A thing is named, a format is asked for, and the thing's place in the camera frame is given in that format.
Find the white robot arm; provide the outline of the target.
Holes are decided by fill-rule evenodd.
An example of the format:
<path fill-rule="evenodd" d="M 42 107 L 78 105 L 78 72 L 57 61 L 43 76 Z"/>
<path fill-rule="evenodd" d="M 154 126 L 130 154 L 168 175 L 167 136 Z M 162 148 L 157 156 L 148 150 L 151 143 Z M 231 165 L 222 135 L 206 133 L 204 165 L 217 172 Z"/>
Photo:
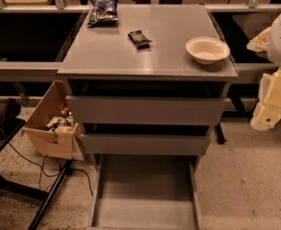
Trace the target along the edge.
<path fill-rule="evenodd" d="M 273 128 L 281 120 L 281 13 L 270 27 L 263 30 L 246 45 L 253 52 L 267 52 L 268 60 L 278 66 L 272 75 L 260 80 L 259 102 L 250 121 L 256 130 Z"/>

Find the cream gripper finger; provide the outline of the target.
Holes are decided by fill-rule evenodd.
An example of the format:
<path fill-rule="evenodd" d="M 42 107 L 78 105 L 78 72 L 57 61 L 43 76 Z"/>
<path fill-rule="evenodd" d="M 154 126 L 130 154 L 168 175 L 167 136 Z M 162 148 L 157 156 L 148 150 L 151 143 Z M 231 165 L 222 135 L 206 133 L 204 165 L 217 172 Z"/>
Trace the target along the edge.
<path fill-rule="evenodd" d="M 271 88 L 271 75 L 264 73 L 260 80 L 258 103 L 255 106 L 250 121 L 250 125 L 253 129 L 265 131 L 270 128 L 270 121 L 268 121 L 267 117 L 264 117 L 264 114 L 266 113 L 266 105 L 268 104 Z"/>
<path fill-rule="evenodd" d="M 271 75 L 271 85 L 264 117 L 270 121 L 270 127 L 274 127 L 281 120 L 281 68 Z"/>

